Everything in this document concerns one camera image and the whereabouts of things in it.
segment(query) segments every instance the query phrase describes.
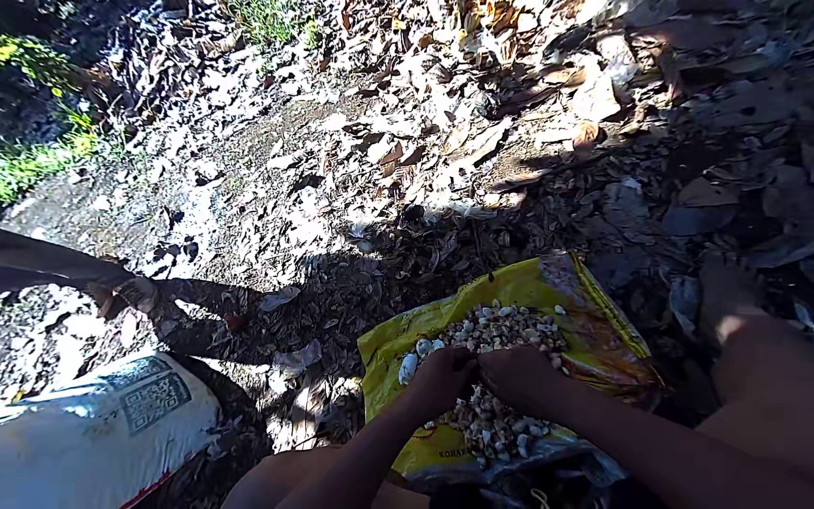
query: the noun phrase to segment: shell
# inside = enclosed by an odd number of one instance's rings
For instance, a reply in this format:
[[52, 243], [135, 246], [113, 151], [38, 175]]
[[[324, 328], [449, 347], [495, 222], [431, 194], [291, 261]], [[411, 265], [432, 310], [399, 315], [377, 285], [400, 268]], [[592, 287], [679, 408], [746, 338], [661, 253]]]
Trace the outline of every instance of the shell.
[[398, 381], [401, 382], [401, 385], [410, 383], [410, 380], [413, 379], [413, 375], [416, 374], [416, 366], [419, 362], [420, 359], [415, 353], [408, 353], [404, 356], [404, 360], [401, 362], [401, 368], [398, 370]]
[[426, 357], [430, 352], [432, 352], [432, 341], [422, 338], [420, 341], [416, 342], [417, 355], [420, 357]]
[[[560, 365], [566, 341], [554, 316], [535, 308], [501, 306], [495, 299], [491, 307], [477, 305], [465, 319], [446, 326], [439, 338], [417, 341], [416, 353], [409, 354], [401, 363], [398, 373], [401, 383], [409, 383], [416, 366], [429, 353], [448, 344], [466, 346], [473, 353], [530, 344], [546, 353], [556, 369], [567, 372], [566, 367]], [[481, 468], [490, 466], [495, 458], [510, 461], [516, 456], [528, 457], [537, 438], [558, 429], [552, 423], [519, 414], [479, 383], [473, 389], [469, 400], [458, 399], [454, 409], [438, 422], [463, 434]]]

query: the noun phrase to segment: finger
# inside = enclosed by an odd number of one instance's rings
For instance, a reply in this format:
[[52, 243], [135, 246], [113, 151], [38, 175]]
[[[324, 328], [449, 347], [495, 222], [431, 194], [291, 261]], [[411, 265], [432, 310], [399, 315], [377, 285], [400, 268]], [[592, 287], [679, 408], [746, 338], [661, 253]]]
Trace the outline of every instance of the finger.
[[455, 369], [463, 369], [470, 361], [476, 359], [476, 354], [469, 351], [464, 347], [452, 347], [452, 359], [454, 361]]
[[487, 371], [481, 369], [480, 370], [480, 379], [482, 380], [483, 385], [489, 388], [494, 393], [498, 393], [497, 391], [497, 384], [492, 380], [492, 375]]

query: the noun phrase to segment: dry leaf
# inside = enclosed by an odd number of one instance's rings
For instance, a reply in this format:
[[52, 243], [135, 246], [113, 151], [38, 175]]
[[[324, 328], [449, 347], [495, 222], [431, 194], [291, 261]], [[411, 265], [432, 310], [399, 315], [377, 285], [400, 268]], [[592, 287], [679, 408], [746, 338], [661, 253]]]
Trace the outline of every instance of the dry leaf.
[[473, 168], [482, 157], [488, 156], [492, 150], [498, 146], [514, 121], [510, 117], [504, 117], [501, 122], [489, 127], [479, 133], [467, 146], [468, 152], [462, 156], [452, 156], [450, 162], [457, 168]]
[[684, 206], [718, 206], [740, 203], [739, 189], [716, 186], [702, 177], [694, 179], [677, 195], [677, 203]]
[[573, 150], [579, 152], [592, 152], [595, 140], [599, 137], [599, 124], [582, 121], [573, 129]]

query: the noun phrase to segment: yellow plastic sack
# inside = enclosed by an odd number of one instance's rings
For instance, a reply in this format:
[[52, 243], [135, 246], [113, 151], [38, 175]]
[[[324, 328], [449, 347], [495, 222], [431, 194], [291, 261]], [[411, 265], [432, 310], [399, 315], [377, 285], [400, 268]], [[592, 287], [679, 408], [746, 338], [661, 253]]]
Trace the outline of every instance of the yellow plastic sack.
[[[657, 402], [661, 381], [650, 367], [645, 341], [575, 254], [555, 252], [492, 272], [462, 286], [456, 295], [403, 312], [360, 337], [357, 345], [366, 365], [366, 421], [403, 389], [398, 370], [416, 341], [434, 339], [449, 323], [463, 320], [473, 306], [489, 305], [493, 299], [550, 314], [556, 304], [561, 305], [566, 314], [556, 315], [555, 323], [569, 345], [563, 364], [571, 376], [641, 407]], [[510, 465], [496, 462], [483, 471], [469, 453], [463, 434], [437, 425], [432, 430], [417, 430], [392, 468], [413, 480], [446, 476], [452, 482], [491, 482], [505, 468], [586, 451], [594, 451], [594, 447], [562, 429], [537, 440], [529, 460], [517, 458]]]

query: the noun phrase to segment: white shell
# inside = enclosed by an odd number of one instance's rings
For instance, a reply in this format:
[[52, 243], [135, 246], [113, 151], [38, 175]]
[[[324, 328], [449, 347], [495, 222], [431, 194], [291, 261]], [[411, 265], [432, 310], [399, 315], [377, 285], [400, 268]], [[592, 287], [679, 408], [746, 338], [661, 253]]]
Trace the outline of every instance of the white shell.
[[420, 357], [426, 357], [430, 352], [432, 352], [432, 341], [422, 338], [416, 342], [416, 353]]
[[408, 353], [404, 356], [404, 360], [401, 362], [401, 368], [398, 370], [398, 381], [401, 382], [401, 385], [407, 385], [410, 383], [410, 380], [413, 379], [413, 375], [416, 374], [416, 365], [420, 361], [415, 353]]

